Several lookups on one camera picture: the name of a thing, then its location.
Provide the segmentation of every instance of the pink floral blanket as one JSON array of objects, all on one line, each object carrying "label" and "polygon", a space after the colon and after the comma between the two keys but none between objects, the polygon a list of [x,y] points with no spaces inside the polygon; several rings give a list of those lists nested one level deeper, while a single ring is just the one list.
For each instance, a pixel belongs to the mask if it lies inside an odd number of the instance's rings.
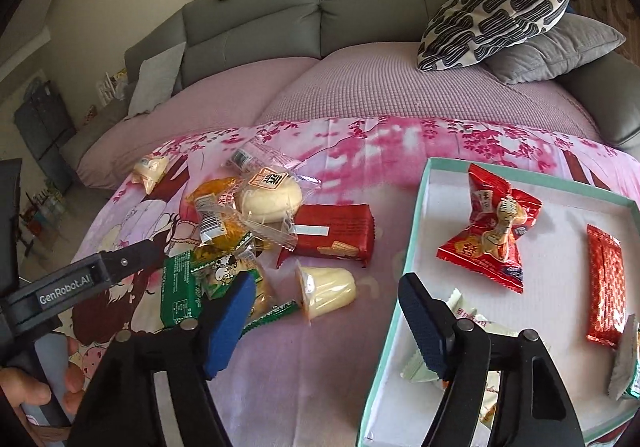
[{"label": "pink floral blanket", "polygon": [[[76,260],[152,239],[158,261],[63,317],[82,344],[73,359],[87,379],[113,335],[128,328],[155,332],[165,258],[198,243],[196,214],[184,198],[204,181],[224,177],[222,165],[254,136],[306,160],[304,173],[322,180],[307,203],[369,204],[376,245],[369,268],[349,263],[358,297],[309,326],[302,315],[252,331],[227,370],[210,384],[236,445],[353,446],[360,415],[396,300],[417,188],[430,157],[495,163],[610,189],[640,202],[640,163],[623,152],[574,136],[513,125],[460,120],[325,118],[272,122],[185,136],[155,151],[172,166],[151,195],[130,178],[101,210]],[[274,269],[276,251],[260,256],[281,302],[295,297],[293,259]],[[330,265],[329,259],[302,259]]]}]

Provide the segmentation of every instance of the screw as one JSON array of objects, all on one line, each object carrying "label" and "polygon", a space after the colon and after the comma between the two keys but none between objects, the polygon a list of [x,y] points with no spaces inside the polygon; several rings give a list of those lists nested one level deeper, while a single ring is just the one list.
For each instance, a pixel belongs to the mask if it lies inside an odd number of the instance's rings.
[{"label": "screw", "polygon": [[198,320],[194,319],[194,318],[188,318],[185,319],[184,321],[180,321],[180,328],[182,328],[183,330],[189,332],[191,330],[194,330],[198,327]]},{"label": "screw", "polygon": [[535,342],[540,338],[540,335],[538,335],[538,332],[531,329],[524,330],[522,332],[522,335],[524,335],[524,338],[526,338],[529,342]]},{"label": "screw", "polygon": [[474,322],[469,319],[458,319],[458,329],[463,332],[469,332],[474,328]]},{"label": "screw", "polygon": [[118,342],[127,342],[131,338],[131,332],[129,330],[120,330],[116,333],[116,340]]}]

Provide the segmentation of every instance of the floor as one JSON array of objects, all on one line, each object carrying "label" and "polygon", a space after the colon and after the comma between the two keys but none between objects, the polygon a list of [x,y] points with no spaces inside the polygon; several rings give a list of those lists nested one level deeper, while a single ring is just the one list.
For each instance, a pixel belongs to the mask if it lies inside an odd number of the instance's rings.
[{"label": "floor", "polygon": [[35,240],[32,252],[20,264],[20,276],[33,282],[69,265],[111,194],[111,191],[103,189],[73,185],[65,195],[67,211],[59,228],[55,232],[45,231],[40,239]]}]

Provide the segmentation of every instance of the red foil package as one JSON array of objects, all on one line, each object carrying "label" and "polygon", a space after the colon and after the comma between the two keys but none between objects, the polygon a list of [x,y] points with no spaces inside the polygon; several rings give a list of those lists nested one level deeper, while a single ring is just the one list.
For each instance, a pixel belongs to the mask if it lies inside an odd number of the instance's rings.
[{"label": "red foil package", "polygon": [[373,254],[375,227],[369,205],[302,205],[294,219],[298,244],[282,249],[277,268],[289,255],[362,261]]},{"label": "red foil package", "polygon": [[515,242],[536,223],[542,202],[476,164],[469,166],[469,186],[469,226],[439,247],[436,257],[522,293],[522,261]]},{"label": "red foil package", "polygon": [[625,269],[620,242],[587,225],[591,307],[587,339],[615,348],[625,327]]}]

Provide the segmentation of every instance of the gray cabinet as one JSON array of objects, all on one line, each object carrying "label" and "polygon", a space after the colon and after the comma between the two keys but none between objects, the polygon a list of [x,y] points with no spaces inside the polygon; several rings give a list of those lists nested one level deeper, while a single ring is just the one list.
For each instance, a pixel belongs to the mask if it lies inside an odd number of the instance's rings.
[{"label": "gray cabinet", "polygon": [[65,103],[51,82],[41,85],[14,113],[14,123],[34,159],[64,193],[73,171],[60,156],[60,148],[76,133]]}]

